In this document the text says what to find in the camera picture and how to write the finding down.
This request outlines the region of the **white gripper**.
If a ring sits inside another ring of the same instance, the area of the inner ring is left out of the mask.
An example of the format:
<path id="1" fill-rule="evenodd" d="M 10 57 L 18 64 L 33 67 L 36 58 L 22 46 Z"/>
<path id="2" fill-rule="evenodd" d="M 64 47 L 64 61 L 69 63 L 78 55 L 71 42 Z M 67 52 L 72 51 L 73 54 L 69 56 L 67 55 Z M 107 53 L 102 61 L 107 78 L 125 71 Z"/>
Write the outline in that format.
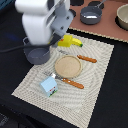
<path id="1" fill-rule="evenodd" d="M 73 20 L 70 0 L 16 0 L 15 7 L 32 45 L 57 42 Z"/>

